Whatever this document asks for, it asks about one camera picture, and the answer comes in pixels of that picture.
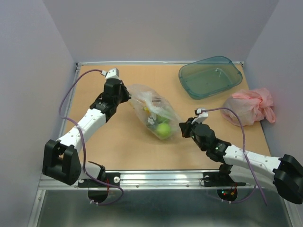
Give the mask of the clear plastic bag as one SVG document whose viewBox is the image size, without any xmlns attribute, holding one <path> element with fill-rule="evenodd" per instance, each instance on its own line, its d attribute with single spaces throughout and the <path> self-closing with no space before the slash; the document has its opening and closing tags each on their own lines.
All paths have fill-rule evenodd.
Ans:
<svg viewBox="0 0 303 227">
<path fill-rule="evenodd" d="M 158 138 L 156 134 L 157 115 L 169 119 L 168 124 L 171 126 L 171 136 L 164 140 L 172 139 L 179 130 L 178 124 L 181 119 L 173 109 L 170 102 L 162 97 L 154 89 L 140 84 L 133 84 L 128 87 L 130 99 L 128 102 L 135 110 L 139 120 Z"/>
</svg>

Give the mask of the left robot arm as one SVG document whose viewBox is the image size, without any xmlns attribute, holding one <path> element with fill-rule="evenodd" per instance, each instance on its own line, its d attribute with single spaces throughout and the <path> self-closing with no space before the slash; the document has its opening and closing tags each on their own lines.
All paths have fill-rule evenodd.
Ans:
<svg viewBox="0 0 303 227">
<path fill-rule="evenodd" d="M 86 151 L 85 142 L 109 121 L 119 104 L 129 99 L 122 80 L 107 79 L 103 92 L 83 118 L 68 133 L 45 144 L 42 173 L 64 184 L 74 184 L 85 173 L 79 158 L 79 152 Z"/>
</svg>

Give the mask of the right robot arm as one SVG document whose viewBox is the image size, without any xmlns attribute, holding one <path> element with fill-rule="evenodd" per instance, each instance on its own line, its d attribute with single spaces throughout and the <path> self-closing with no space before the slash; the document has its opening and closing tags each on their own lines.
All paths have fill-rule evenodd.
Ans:
<svg viewBox="0 0 303 227">
<path fill-rule="evenodd" d="M 277 192 L 283 199 L 303 202 L 303 167 L 291 155 L 271 157 L 223 141 L 215 132 L 193 118 L 179 124 L 182 137 L 191 138 L 201 151 L 221 165 L 218 170 L 206 172 L 200 181 L 204 187 L 245 186 L 247 184 Z"/>
</svg>

